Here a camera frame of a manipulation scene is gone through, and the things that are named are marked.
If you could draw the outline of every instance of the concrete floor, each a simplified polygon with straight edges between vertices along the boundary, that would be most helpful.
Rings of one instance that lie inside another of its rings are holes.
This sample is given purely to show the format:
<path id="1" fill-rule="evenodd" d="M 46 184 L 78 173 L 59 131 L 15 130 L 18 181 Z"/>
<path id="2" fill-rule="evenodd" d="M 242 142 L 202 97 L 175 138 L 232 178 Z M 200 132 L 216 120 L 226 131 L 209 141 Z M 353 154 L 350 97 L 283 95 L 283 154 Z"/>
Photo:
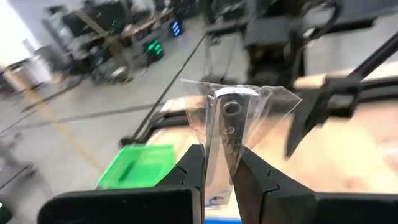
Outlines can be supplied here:
<path id="1" fill-rule="evenodd" d="M 398 30 L 398 16 L 380 19 L 376 27 L 359 32 L 329 35 L 308 48 L 308 73 L 325 73 L 351 68 L 362 62 Z M 164 44 L 165 57 L 151 65 L 149 71 L 125 85 L 94 86 L 90 81 L 51 101 L 47 107 L 79 144 L 95 155 L 106 167 L 118 153 L 118 141 L 132 134 L 156 102 L 177 70 L 182 66 L 203 35 L 201 19 L 185 24 L 186 33 Z M 215 73 L 224 73 L 230 48 L 235 43 L 229 76 L 244 79 L 246 58 L 235 35 L 222 39 L 212 49 Z M 395 54 L 391 60 L 398 60 Z M 164 101 L 184 95 L 181 78 L 199 80 L 204 74 L 205 46 L 201 44 Z M 40 91 L 45 97 L 52 90 Z M 96 169 L 81 159 L 71 141 L 47 123 L 39 111 L 21 113 L 29 103 L 21 97 L 0 102 L 3 134 L 22 133 L 11 151 L 20 161 L 31 162 L 39 175 L 16 180 L 0 192 L 0 198 L 12 202 L 18 211 L 13 223 L 34 223 L 40 206 L 54 195 L 96 187 L 100 177 Z"/>

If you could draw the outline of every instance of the clear plastic bag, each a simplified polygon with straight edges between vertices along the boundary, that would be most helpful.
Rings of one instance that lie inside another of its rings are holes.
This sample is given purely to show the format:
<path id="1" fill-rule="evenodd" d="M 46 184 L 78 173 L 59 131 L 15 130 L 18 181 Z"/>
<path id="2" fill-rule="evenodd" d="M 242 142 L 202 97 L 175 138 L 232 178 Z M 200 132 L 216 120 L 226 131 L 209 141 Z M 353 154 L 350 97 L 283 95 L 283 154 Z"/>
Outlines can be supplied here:
<path id="1" fill-rule="evenodd" d="M 205 207 L 221 208 L 228 204 L 244 147 L 254 147 L 301 99 L 283 87 L 189 80 L 183 86 L 190 127 L 206 156 Z"/>

